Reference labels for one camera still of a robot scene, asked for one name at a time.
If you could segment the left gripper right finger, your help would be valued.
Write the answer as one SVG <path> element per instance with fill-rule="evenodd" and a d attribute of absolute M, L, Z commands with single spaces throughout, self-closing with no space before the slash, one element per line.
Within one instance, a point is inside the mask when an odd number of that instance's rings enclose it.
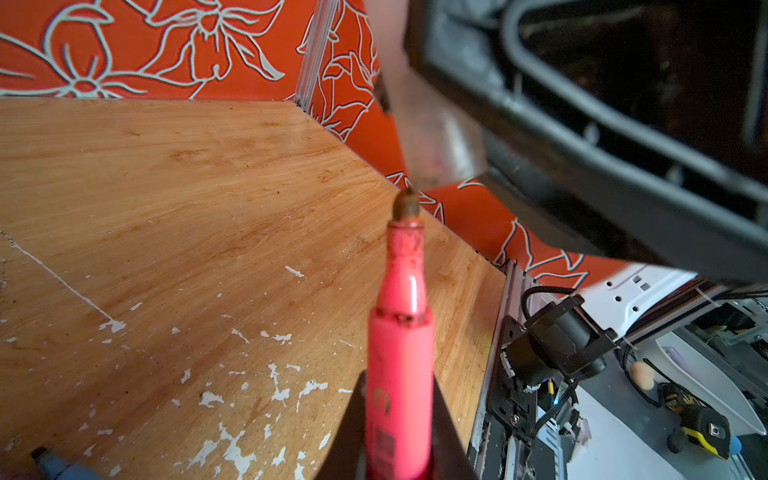
<path fill-rule="evenodd" d="M 430 478 L 476 479 L 436 378 L 433 378 L 431 430 Z"/>

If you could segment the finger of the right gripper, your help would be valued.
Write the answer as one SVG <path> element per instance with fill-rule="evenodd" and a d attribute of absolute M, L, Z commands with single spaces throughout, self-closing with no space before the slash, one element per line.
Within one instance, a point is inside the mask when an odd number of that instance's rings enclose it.
<path fill-rule="evenodd" d="M 552 246 L 767 279 L 763 1 L 409 1 L 410 65 Z"/>

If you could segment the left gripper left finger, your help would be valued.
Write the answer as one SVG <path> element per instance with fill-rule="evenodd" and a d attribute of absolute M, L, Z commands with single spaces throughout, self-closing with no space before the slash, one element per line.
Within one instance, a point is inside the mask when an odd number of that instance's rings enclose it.
<path fill-rule="evenodd" d="M 365 387 L 366 371 L 362 371 L 316 479 L 366 478 Z"/>

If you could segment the pink marker pen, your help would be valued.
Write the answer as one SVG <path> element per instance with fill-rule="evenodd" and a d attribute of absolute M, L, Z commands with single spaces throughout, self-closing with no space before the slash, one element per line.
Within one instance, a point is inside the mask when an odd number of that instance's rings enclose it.
<path fill-rule="evenodd" d="M 430 461 L 435 322 L 428 306 L 418 195 L 397 194 L 385 273 L 368 320 L 365 396 L 369 479 L 421 479 Z"/>

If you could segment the clear pen cap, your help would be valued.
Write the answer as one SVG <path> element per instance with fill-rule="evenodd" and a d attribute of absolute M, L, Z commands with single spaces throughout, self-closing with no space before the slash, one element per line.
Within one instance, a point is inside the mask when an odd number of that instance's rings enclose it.
<path fill-rule="evenodd" d="M 407 175 L 419 190 L 460 184 L 488 170 L 480 125 L 410 65 L 408 1 L 366 1 L 380 63 L 377 98 L 392 116 Z"/>

